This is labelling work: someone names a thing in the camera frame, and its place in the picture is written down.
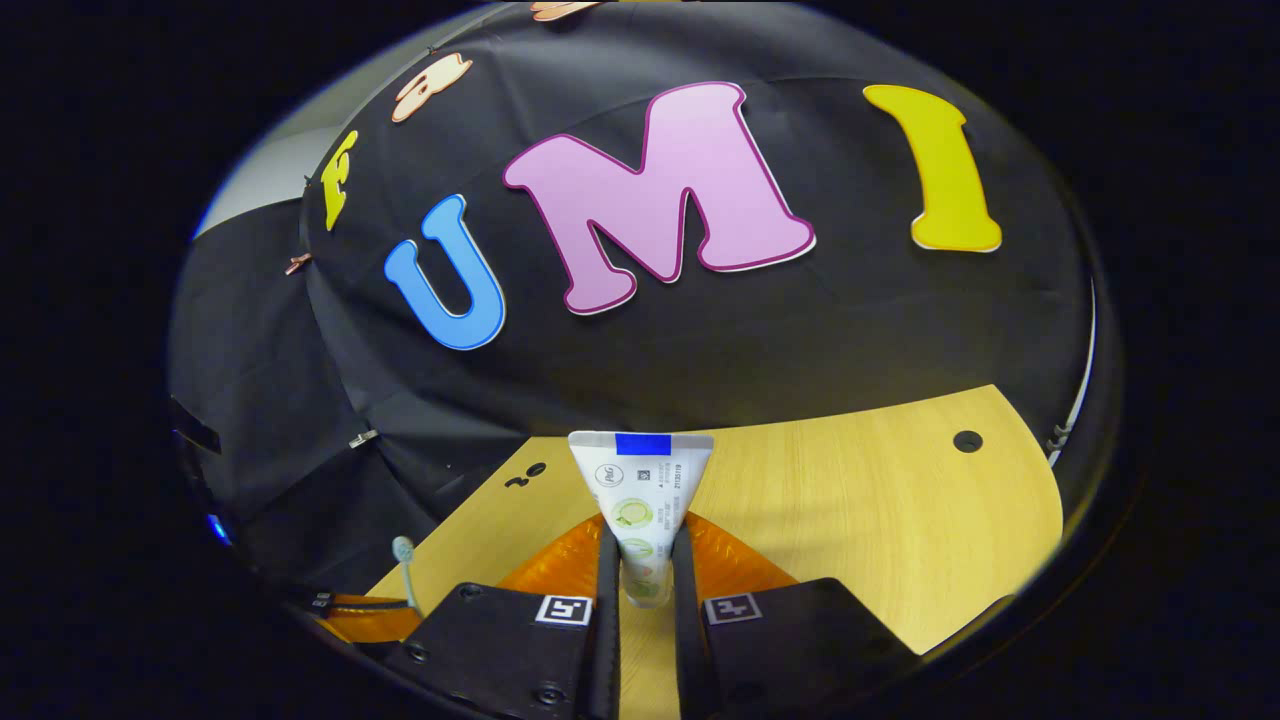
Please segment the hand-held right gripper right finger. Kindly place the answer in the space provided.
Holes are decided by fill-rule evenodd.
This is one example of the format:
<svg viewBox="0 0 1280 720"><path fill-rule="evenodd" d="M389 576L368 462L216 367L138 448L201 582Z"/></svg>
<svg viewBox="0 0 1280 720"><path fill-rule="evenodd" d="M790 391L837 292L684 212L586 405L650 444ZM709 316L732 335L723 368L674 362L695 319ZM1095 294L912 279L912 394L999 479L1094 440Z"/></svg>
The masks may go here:
<svg viewBox="0 0 1280 720"><path fill-rule="evenodd" d="M841 580L796 582L695 514L672 568L682 719L876 716L922 666Z"/></svg>

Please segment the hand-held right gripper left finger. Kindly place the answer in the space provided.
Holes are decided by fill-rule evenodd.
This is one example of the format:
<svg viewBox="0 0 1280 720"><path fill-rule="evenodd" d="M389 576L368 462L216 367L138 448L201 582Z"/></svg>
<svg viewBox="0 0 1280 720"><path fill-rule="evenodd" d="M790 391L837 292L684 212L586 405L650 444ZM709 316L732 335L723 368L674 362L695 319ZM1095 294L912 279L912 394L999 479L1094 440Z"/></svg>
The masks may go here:
<svg viewBox="0 0 1280 720"><path fill-rule="evenodd" d="M600 515L506 585L465 582L385 656L466 719L617 719L620 548Z"/></svg>

